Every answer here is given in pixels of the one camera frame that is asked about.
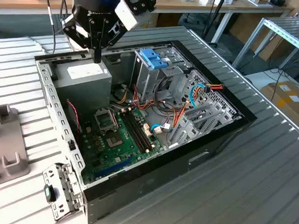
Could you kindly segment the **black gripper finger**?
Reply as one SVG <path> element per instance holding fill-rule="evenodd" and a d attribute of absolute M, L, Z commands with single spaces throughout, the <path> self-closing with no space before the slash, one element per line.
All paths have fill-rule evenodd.
<path fill-rule="evenodd" d="M 66 20 L 62 21 L 62 28 L 63 32 L 75 43 L 77 43 L 83 49 L 87 48 L 91 52 L 93 61 L 97 63 L 98 36 L 93 29 L 94 20 L 90 19 L 88 22 L 90 25 L 90 32 L 88 33 L 88 37 L 85 37 L 77 31 L 76 19 L 74 18 L 74 15 L 71 15 Z"/>
<path fill-rule="evenodd" d="M 117 20 L 116 23 L 104 21 L 104 30 L 101 35 L 99 52 L 97 53 L 97 63 L 101 62 L 101 54 L 107 47 L 112 47 L 126 33 L 124 24 Z"/>

